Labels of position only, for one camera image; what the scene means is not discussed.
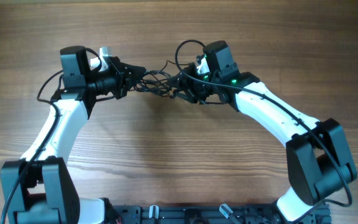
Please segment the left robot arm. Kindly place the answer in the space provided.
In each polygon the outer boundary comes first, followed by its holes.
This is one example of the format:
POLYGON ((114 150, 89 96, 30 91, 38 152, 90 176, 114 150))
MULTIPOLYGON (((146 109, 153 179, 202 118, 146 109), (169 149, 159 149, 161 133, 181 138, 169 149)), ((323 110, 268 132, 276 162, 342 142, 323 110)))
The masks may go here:
POLYGON ((75 139, 97 102, 123 98, 146 74, 144 67, 75 45, 60 50, 58 88, 45 103, 49 116, 28 150, 0 172, 5 204, 1 223, 122 223, 107 198, 79 198, 67 169, 75 139), (89 59, 87 54, 94 54, 89 59))

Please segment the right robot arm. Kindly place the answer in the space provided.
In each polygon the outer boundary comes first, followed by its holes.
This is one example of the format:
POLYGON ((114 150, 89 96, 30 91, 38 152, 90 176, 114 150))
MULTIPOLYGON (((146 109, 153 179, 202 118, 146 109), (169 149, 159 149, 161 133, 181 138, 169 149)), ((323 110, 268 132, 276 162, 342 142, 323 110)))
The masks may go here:
POLYGON ((290 188, 272 204, 253 204, 236 217, 226 204, 219 210, 233 223, 330 223, 331 195, 349 192, 357 170, 342 126, 320 121, 275 96, 254 74, 241 72, 227 43, 203 46, 196 62, 180 67, 173 78, 175 94, 206 104, 218 95, 222 105, 251 117, 286 150, 290 188))

